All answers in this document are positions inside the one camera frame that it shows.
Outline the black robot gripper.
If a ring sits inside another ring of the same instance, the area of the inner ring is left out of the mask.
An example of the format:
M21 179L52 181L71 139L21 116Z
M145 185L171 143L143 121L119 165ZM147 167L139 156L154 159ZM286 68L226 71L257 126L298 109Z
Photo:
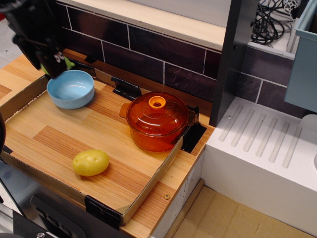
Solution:
M66 71L60 27L45 0L2 0L0 12L15 33L12 41L36 69L57 78Z

